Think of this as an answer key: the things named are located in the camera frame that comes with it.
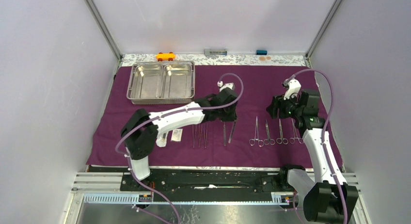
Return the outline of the steel scalpel handle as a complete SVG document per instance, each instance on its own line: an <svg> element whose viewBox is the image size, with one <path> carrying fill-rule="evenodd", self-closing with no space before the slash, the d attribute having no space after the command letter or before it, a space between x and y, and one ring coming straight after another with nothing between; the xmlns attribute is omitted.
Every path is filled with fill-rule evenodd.
<svg viewBox="0 0 411 224"><path fill-rule="evenodd" d="M234 135L234 131L235 131L236 124L237 124L237 122L236 122L236 121L234 121L234 122L233 122L233 125L232 125L232 128L231 128L231 131L230 131L230 134L229 134L229 139L228 139L228 143L229 143L229 144L230 144L230 143L231 143L231 141L232 141L232 138L233 138L233 135Z"/></svg>
<svg viewBox="0 0 411 224"><path fill-rule="evenodd" d="M201 147L202 134L203 134L203 124L200 124L199 125L199 135L198 135L198 148Z"/></svg>

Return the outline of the remaining steel instrument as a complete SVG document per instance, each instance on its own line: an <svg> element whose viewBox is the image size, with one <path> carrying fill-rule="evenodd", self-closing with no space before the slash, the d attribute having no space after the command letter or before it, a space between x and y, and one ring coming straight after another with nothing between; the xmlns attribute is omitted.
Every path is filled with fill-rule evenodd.
<svg viewBox="0 0 411 224"><path fill-rule="evenodd" d="M223 122L223 146L226 146L227 139L226 139L226 123Z"/></svg>

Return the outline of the steel tweezers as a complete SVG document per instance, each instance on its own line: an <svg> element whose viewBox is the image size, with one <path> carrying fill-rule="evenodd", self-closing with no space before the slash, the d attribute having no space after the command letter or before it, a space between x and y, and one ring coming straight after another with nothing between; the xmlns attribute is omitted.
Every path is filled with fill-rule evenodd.
<svg viewBox="0 0 411 224"><path fill-rule="evenodd" d="M204 130L204 148L207 147L207 134L208 134L208 123L205 124L205 130Z"/></svg>
<svg viewBox="0 0 411 224"><path fill-rule="evenodd" d="M193 148L195 148L196 133L197 133L197 126L193 125L192 126L192 147Z"/></svg>

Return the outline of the purple cloth wrap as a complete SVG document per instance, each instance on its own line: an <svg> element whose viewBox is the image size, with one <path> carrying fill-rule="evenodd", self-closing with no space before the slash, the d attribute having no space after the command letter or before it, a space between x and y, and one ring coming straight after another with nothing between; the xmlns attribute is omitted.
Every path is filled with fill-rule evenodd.
<svg viewBox="0 0 411 224"><path fill-rule="evenodd" d="M121 67L114 79L111 93L101 121L93 135L88 165L126 166L126 158L115 151L121 138L121 130L139 108L126 97L131 67ZM198 148L192 147L192 126L183 127L181 142L167 141L165 147L155 146L149 155L151 166L221 166L221 167L269 167L297 164L311 168L309 152L304 144L275 144L250 146L254 137L255 118L258 117L259 138L267 137L265 120L268 121L271 138L279 137L277 119L271 119L266 111L272 97L285 92L282 82L292 74L304 89L317 89L313 72L304 66L252 66L252 65L198 65L195 68L195 96L197 98L216 93L217 81L233 82L236 92L243 92L236 112L238 116L234 135L228 143L232 128L226 124L227 144L223 146L223 123L208 123L207 147L204 140ZM285 138L293 136L291 120L283 119Z"/></svg>

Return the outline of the steel surgical forceps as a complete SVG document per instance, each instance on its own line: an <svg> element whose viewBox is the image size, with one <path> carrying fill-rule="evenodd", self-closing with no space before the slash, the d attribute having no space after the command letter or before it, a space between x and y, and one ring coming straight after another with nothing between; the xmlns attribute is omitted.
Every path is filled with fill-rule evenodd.
<svg viewBox="0 0 411 224"><path fill-rule="evenodd" d="M249 144L250 146L264 146L264 141L259 139L258 117L255 118L254 137L252 139L249 139Z"/></svg>

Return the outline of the small white sterile packet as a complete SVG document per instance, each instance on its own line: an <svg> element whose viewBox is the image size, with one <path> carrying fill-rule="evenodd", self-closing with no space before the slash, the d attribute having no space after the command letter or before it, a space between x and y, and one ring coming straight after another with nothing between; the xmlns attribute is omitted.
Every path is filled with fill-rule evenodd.
<svg viewBox="0 0 411 224"><path fill-rule="evenodd" d="M181 142L183 129L177 128L172 131L171 141Z"/></svg>

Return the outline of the perforated steel instrument tray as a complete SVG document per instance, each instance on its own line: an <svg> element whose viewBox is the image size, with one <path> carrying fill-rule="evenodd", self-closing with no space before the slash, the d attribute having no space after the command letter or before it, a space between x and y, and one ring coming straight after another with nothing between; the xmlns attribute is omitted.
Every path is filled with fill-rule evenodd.
<svg viewBox="0 0 411 224"><path fill-rule="evenodd" d="M135 105L187 104L194 96L193 61L140 62L131 68L126 97Z"/></svg>

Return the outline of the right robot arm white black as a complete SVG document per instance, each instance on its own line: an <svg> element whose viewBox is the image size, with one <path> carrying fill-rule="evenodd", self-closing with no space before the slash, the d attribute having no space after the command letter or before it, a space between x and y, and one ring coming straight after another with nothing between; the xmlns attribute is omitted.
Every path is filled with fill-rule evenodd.
<svg viewBox="0 0 411 224"><path fill-rule="evenodd" d="M319 115L319 102L318 91L304 89L290 97L274 96L266 108L273 119L293 119L309 151L315 176L311 179L302 166L289 164L281 168L278 185L284 191L294 189L298 193L307 221L347 224L359 193L338 168L326 130L328 120Z"/></svg>

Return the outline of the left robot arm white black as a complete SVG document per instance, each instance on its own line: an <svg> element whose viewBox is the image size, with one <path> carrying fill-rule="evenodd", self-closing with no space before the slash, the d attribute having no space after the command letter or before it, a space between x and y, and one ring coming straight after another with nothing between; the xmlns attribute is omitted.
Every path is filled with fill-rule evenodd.
<svg viewBox="0 0 411 224"><path fill-rule="evenodd" d="M143 191L150 186L150 168L148 156L154 149L157 139L169 131L189 125L215 121L234 122L237 119L236 106L243 92L236 93L225 87L218 94L210 94L195 99L179 108L162 112L147 112L138 109L134 112L121 130L121 140L115 150L120 153L120 145L124 144L123 153L129 163L129 171L133 175L132 185Z"/></svg>

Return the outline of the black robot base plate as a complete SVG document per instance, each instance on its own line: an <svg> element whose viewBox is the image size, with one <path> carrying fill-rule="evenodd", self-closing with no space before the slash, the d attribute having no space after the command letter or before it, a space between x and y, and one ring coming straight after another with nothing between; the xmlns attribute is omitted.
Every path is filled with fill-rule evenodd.
<svg viewBox="0 0 411 224"><path fill-rule="evenodd" d="M122 192L148 192L157 190L167 197L182 193L293 193L280 168L278 172L263 171L213 171L153 169L149 177L136 182L125 173L120 182Z"/></svg>

